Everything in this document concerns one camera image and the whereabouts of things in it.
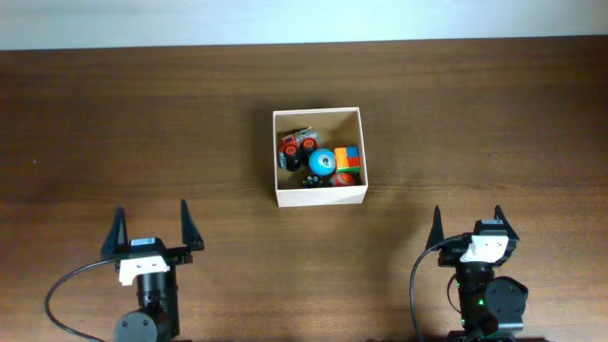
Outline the black round cap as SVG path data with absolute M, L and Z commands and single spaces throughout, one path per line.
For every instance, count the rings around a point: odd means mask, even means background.
M 306 189 L 325 187 L 325 182 L 322 177 L 317 175 L 309 175 L 301 182 L 301 186 Z

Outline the red toy fire truck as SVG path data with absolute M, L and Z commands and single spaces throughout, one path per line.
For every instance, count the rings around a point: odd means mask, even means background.
M 277 164 L 282 169 L 298 171 L 319 145 L 318 132 L 311 127 L 289 134 L 280 140 Z

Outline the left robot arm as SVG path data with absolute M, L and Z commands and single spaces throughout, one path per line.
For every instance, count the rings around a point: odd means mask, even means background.
M 137 286 L 138 308 L 117 322 L 118 342 L 164 342 L 180 334 L 177 268 L 193 262 L 204 241 L 187 205 L 180 202 L 181 245 L 167 248 L 158 237 L 130 239 L 123 208 L 118 208 L 101 248 L 101 258 L 115 265 L 123 286 Z

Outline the multicolour puzzle cube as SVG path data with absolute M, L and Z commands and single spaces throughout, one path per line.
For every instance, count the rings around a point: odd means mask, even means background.
M 333 153 L 337 173 L 356 174 L 360 171 L 361 159 L 356 145 L 336 147 Z

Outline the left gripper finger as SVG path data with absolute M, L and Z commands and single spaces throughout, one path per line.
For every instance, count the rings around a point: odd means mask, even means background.
M 180 200 L 180 221 L 182 244 L 187 246 L 191 251 L 202 251 L 204 249 L 204 240 L 191 217 L 185 199 Z
M 124 256 L 129 251 L 124 209 L 118 207 L 111 228 L 101 248 L 101 259 Z

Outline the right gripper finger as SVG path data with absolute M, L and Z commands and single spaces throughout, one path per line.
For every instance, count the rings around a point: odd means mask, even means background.
M 504 212 L 500 205 L 495 206 L 494 219 L 500 220 L 502 222 L 503 227 L 504 227 L 505 231 L 507 232 L 507 236 L 510 240 L 519 240 L 520 239 L 519 236 L 517 235 L 517 233 L 515 232 L 515 230 L 513 229 L 513 227 L 507 221 L 506 216 L 504 215 Z
M 437 251 L 440 249 L 440 244 L 445 240 L 444 229 L 441 211 L 438 205 L 435 206 L 433 212 L 433 220 L 431 229 L 428 234 L 426 249 L 430 251 Z

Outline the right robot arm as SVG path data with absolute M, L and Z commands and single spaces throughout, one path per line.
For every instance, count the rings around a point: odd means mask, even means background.
M 455 270 L 462 328 L 448 341 L 513 341 L 523 329 L 528 289 L 509 276 L 496 276 L 517 248 L 520 238 L 501 207 L 492 219 L 480 219 L 474 229 L 445 237 L 441 211 L 436 208 L 426 248 L 437 252 L 440 267 Z

